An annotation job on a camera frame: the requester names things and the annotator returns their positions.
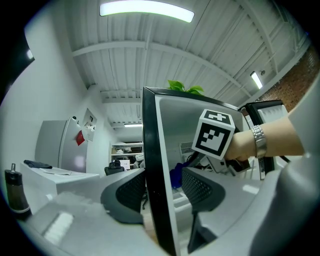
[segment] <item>blue object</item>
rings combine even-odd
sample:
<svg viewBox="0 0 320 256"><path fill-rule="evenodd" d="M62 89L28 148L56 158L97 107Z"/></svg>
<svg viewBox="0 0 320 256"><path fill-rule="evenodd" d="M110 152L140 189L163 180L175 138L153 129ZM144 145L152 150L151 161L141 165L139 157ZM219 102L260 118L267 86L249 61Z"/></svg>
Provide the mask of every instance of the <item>blue object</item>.
<svg viewBox="0 0 320 256"><path fill-rule="evenodd" d="M188 162L177 163L175 168L170 171L171 187L173 189L178 189L182 186L182 168L187 167Z"/></svg>

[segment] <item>white wall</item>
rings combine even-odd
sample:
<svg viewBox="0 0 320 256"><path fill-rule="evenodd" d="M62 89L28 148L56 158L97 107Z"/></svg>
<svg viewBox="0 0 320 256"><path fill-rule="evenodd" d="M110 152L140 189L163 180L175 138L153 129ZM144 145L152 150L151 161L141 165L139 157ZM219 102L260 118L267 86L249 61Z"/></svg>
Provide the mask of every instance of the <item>white wall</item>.
<svg viewBox="0 0 320 256"><path fill-rule="evenodd" d="M86 155L86 172L105 176L105 167L109 166L110 144L118 142L115 131L105 119L104 107L98 86L92 85L82 100L79 108L74 112L77 120L84 119L89 109L97 119L93 141L88 141Z"/></svg>
<svg viewBox="0 0 320 256"><path fill-rule="evenodd" d="M71 55L62 2L40 11L26 26L25 36L35 58L13 83L0 106L0 169L34 160L43 120L82 120L87 108L97 118L87 150L87 170L104 174L109 141L117 141L105 121L99 93L87 91Z"/></svg>
<svg viewBox="0 0 320 256"><path fill-rule="evenodd" d="M115 128L115 134L120 142L140 142L142 141L141 127Z"/></svg>

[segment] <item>hand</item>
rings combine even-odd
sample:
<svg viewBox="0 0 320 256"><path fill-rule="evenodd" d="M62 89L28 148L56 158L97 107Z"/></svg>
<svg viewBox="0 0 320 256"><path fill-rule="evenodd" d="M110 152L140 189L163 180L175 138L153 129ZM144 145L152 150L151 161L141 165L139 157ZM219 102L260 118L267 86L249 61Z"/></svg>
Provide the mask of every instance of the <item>hand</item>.
<svg viewBox="0 0 320 256"><path fill-rule="evenodd" d="M256 155L255 138L251 130L237 132L233 135L230 145L224 155L225 160L237 159L245 161Z"/></svg>

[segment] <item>brick wall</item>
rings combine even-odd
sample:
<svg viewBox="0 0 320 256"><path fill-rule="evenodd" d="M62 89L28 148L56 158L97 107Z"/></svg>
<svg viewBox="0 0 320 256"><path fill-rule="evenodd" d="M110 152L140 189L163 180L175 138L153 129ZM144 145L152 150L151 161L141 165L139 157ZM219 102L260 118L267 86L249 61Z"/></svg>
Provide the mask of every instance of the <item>brick wall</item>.
<svg viewBox="0 0 320 256"><path fill-rule="evenodd" d="M291 111L305 95L320 70L320 60L316 49L311 45L299 62L271 89L257 101L282 100Z"/></svg>

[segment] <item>water bottle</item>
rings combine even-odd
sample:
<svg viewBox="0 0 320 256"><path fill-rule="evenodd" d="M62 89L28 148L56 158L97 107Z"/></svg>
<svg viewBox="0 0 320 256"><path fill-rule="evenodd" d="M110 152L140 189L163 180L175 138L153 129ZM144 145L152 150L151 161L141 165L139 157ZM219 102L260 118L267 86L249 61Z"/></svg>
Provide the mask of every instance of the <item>water bottle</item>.
<svg viewBox="0 0 320 256"><path fill-rule="evenodd" d="M13 163L11 170L5 170L4 175L11 211L18 220L25 221L32 213L25 196L22 174L16 171L16 165Z"/></svg>

